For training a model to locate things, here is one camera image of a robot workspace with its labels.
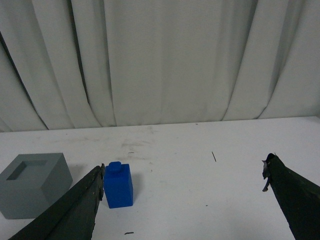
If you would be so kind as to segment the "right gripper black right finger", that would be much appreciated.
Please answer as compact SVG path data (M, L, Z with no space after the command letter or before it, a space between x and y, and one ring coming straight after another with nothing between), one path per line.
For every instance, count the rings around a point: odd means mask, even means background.
M269 153L263 161L263 192L271 187L296 240L320 238L320 187Z

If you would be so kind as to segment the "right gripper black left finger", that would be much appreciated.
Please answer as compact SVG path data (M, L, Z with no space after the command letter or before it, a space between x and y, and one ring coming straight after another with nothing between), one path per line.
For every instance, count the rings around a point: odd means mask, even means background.
M11 240L90 240L103 198L105 165L94 167Z

